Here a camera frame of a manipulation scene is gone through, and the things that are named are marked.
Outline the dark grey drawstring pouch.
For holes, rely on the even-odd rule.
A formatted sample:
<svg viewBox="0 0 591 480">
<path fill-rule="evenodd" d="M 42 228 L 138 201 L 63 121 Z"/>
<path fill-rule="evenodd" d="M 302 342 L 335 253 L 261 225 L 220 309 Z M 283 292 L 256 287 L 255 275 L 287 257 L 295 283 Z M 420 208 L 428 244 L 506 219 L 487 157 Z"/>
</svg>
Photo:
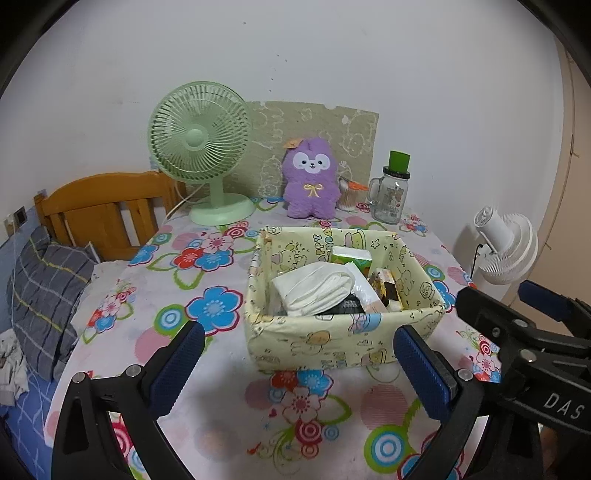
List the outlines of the dark grey drawstring pouch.
<svg viewBox="0 0 591 480">
<path fill-rule="evenodd" d="M 318 319 L 331 321 L 337 315 L 356 315 L 363 314 L 363 306 L 355 295 L 349 294 L 348 297 L 339 302 L 328 310 L 322 311 L 315 315 Z"/>
</svg>

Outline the blue grid bedsheet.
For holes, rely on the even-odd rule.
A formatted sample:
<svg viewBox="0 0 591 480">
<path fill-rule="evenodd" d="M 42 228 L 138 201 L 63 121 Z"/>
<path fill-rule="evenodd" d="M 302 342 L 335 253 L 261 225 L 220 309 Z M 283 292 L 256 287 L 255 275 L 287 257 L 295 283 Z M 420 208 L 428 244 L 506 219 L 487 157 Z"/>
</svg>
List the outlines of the blue grid bedsheet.
<svg viewBox="0 0 591 480">
<path fill-rule="evenodd" d="M 11 328 L 11 301 L 6 291 L 9 276 L 24 242 L 39 225 L 34 208 L 27 212 L 27 221 L 1 246 L 1 331 Z M 46 382 L 27 368 L 29 391 L 19 396 L 14 406 L 1 406 L 12 447 L 35 479 L 51 477 L 52 448 L 45 443 L 44 425 L 55 393 L 56 383 Z"/>
</svg>

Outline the green tissue pack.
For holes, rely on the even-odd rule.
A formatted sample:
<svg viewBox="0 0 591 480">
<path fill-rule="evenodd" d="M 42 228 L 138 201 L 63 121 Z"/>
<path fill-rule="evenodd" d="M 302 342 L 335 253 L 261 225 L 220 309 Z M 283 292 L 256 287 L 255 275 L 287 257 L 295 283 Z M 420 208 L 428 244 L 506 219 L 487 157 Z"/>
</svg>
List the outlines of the green tissue pack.
<svg viewBox="0 0 591 480">
<path fill-rule="evenodd" d="M 329 256 L 329 262 L 339 265 L 346 265 L 352 262 L 363 275 L 367 276 L 372 268 L 373 257 L 366 249 L 334 246 L 332 247 L 331 256 Z"/>
</svg>

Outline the white crumpled cloth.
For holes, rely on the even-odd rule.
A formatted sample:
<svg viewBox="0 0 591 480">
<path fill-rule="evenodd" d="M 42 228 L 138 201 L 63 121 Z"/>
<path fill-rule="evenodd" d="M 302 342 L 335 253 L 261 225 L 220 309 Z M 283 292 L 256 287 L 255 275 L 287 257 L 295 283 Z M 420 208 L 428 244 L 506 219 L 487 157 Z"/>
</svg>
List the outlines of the white crumpled cloth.
<svg viewBox="0 0 591 480">
<path fill-rule="evenodd" d="M 12 329 L 0 335 L 0 404 L 12 407 L 29 391 L 26 358 Z"/>
</svg>

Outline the glass mug jar green lid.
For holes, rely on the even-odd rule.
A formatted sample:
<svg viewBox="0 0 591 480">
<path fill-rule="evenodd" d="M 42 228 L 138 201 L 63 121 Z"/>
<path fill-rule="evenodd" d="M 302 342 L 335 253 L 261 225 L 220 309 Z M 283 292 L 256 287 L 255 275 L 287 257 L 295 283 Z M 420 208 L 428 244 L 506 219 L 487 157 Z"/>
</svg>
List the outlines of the glass mug jar green lid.
<svg viewBox="0 0 591 480">
<path fill-rule="evenodd" d="M 370 180 L 367 201 L 377 221 L 392 225 L 400 222 L 411 178 L 410 161 L 410 154 L 393 150 L 383 175 Z"/>
</svg>

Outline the wall socket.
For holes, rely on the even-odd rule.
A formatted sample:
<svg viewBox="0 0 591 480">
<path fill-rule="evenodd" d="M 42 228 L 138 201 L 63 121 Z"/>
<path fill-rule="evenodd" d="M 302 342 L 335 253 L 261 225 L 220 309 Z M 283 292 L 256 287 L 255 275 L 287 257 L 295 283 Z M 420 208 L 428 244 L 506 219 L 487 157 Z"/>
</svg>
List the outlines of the wall socket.
<svg viewBox="0 0 591 480">
<path fill-rule="evenodd" d="M 15 229 L 20 229 L 27 221 L 27 213 L 24 207 L 20 207 L 13 214 Z"/>
</svg>

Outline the toothpick jar orange lid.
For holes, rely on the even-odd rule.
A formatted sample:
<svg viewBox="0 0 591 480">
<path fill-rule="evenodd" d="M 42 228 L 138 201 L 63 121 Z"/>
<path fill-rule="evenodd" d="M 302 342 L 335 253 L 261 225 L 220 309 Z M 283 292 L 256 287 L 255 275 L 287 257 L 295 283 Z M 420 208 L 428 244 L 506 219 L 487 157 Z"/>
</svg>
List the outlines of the toothpick jar orange lid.
<svg viewBox="0 0 591 480">
<path fill-rule="evenodd" d="M 339 178 L 339 190 L 341 197 L 338 201 L 338 208 L 342 211 L 353 211 L 357 203 L 363 203 L 367 197 L 367 185 L 360 184 L 345 177 Z"/>
</svg>

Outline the yellow cartoon fabric basket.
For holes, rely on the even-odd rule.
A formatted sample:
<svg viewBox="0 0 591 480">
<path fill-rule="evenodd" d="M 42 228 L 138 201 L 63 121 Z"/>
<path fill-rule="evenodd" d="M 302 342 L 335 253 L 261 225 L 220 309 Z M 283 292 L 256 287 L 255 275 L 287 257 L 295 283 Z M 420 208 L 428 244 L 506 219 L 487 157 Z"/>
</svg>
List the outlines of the yellow cartoon fabric basket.
<svg viewBox="0 0 591 480">
<path fill-rule="evenodd" d="M 335 246 L 359 245 L 372 267 L 394 275 L 399 312 L 274 313 L 273 280 L 298 267 L 329 261 Z M 246 345 L 262 370 L 341 369 L 394 361 L 394 332 L 413 326 L 428 339 L 445 314 L 444 301 L 401 236 L 390 231 L 313 227 L 260 230 L 245 293 Z"/>
</svg>

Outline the pink cloth packet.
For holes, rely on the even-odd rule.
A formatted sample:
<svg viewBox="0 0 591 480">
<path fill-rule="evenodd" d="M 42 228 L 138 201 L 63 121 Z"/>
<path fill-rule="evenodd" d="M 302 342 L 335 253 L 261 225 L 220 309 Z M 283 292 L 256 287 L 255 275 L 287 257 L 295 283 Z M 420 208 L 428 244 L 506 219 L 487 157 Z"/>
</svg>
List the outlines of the pink cloth packet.
<svg viewBox="0 0 591 480">
<path fill-rule="evenodd" d="M 374 288 L 370 286 L 370 282 L 360 269 L 353 262 L 346 263 L 345 267 L 353 276 L 351 293 L 359 300 L 363 310 L 368 314 L 387 313 L 387 307 L 383 304 Z"/>
</svg>

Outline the grey plaid pillow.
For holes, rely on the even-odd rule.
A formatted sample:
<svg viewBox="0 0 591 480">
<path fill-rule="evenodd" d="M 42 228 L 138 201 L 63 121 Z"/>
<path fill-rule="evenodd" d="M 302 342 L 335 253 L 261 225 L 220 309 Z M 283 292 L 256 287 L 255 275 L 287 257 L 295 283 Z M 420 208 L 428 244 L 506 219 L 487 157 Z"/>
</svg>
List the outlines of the grey plaid pillow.
<svg viewBox="0 0 591 480">
<path fill-rule="evenodd" d="M 77 341 L 71 320 L 95 265 L 90 247 L 62 245 L 43 226 L 17 257 L 7 285 L 9 318 L 27 365 L 45 381 L 59 379 Z"/>
</svg>

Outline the purple plush toy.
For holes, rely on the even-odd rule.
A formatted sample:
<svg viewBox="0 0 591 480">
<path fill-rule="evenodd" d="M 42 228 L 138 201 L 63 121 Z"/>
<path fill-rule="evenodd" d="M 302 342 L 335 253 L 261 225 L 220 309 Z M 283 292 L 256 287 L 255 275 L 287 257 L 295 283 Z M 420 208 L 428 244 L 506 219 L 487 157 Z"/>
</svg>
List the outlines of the purple plush toy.
<svg viewBox="0 0 591 480">
<path fill-rule="evenodd" d="M 321 137 L 304 139 L 287 150 L 283 158 L 283 178 L 287 185 L 283 199 L 287 216 L 331 220 L 341 197 L 338 162 L 332 158 L 329 142 Z"/>
</svg>

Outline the yellow cartoon paper pack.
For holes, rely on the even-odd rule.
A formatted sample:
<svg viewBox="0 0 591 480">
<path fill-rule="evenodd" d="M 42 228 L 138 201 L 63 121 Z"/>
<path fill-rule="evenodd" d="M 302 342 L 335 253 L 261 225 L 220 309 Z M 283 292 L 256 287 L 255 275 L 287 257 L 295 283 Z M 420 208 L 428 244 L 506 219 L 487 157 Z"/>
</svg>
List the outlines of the yellow cartoon paper pack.
<svg viewBox="0 0 591 480">
<path fill-rule="evenodd" d="M 388 311 L 400 312 L 403 310 L 396 281 L 390 270 L 377 268 L 370 274 L 369 283 Z"/>
</svg>

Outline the white towel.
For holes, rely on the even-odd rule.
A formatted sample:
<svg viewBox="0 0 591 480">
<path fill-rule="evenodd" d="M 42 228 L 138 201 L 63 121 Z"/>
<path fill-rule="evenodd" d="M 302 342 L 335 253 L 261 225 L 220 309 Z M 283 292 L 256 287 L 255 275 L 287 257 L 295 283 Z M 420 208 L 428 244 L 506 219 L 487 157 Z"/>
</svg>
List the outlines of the white towel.
<svg viewBox="0 0 591 480">
<path fill-rule="evenodd" d="M 276 276 L 271 290 L 288 316 L 314 316 L 352 293 L 355 276 L 344 265 L 315 262 Z"/>
</svg>

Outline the green desk fan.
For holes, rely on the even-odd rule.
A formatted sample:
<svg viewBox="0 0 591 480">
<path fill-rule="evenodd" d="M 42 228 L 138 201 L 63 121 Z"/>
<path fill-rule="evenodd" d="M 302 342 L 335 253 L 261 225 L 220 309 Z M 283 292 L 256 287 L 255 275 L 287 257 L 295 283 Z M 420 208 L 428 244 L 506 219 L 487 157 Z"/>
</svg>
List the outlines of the green desk fan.
<svg viewBox="0 0 591 480">
<path fill-rule="evenodd" d="M 202 226 L 228 225 L 256 210 L 249 197 L 224 190 L 249 147 L 252 122 L 242 96 L 212 81 L 184 84 L 160 100 L 147 133 L 150 155 L 159 170 L 183 184 L 207 185 L 209 193 L 189 208 Z"/>
</svg>

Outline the white clip fan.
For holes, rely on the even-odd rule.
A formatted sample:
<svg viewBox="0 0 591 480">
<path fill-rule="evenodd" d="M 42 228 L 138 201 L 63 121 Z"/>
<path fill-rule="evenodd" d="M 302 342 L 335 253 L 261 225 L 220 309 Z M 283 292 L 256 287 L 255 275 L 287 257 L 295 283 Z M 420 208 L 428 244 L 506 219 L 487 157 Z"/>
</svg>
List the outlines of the white clip fan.
<svg viewBox="0 0 591 480">
<path fill-rule="evenodd" d="M 539 248 L 537 232 L 522 214 L 501 215 L 496 208 L 484 206 L 474 217 L 474 226 L 489 247 L 479 270 L 492 285 L 510 285 L 533 266 Z"/>
</svg>

